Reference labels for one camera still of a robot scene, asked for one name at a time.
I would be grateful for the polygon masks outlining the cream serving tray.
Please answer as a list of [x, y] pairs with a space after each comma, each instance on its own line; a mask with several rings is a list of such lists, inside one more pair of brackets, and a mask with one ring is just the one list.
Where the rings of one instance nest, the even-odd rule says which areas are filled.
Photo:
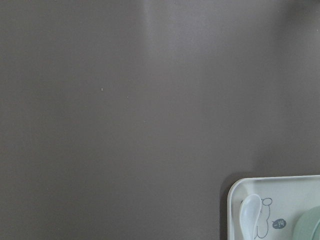
[[243, 239], [239, 216], [242, 201], [249, 195], [261, 198], [255, 240], [293, 240], [302, 214], [320, 206], [319, 175], [242, 178], [227, 196], [227, 238]]

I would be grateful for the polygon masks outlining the green bowl on tray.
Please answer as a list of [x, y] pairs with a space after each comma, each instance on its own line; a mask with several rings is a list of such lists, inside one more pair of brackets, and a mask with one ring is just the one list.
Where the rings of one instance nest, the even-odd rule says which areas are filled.
[[320, 239], [320, 207], [313, 207], [304, 212], [298, 219], [293, 240], [319, 240]]

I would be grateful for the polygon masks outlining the white plastic spoon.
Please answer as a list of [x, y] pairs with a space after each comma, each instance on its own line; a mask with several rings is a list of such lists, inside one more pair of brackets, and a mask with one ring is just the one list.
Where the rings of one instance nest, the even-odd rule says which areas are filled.
[[253, 240], [262, 201], [258, 194], [248, 195], [241, 203], [239, 225], [244, 240]]

